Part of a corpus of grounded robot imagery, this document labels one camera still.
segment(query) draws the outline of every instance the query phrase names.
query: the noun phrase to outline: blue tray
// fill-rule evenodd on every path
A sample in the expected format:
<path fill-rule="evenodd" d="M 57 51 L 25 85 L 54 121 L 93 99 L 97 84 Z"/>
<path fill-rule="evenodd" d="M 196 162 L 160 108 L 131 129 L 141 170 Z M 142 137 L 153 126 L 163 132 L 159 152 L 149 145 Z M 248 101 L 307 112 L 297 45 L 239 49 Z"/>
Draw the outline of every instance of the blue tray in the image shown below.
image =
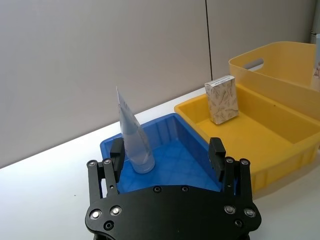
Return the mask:
<path fill-rule="evenodd" d="M 220 191 L 221 184 L 209 162 L 209 145 L 178 114 L 172 113 L 142 125 L 148 136 L 155 160 L 154 169 L 136 173 L 125 157 L 117 188 L 127 193 L 155 185 L 189 185 Z M 110 157 L 112 141 L 100 144 L 103 159 Z"/>

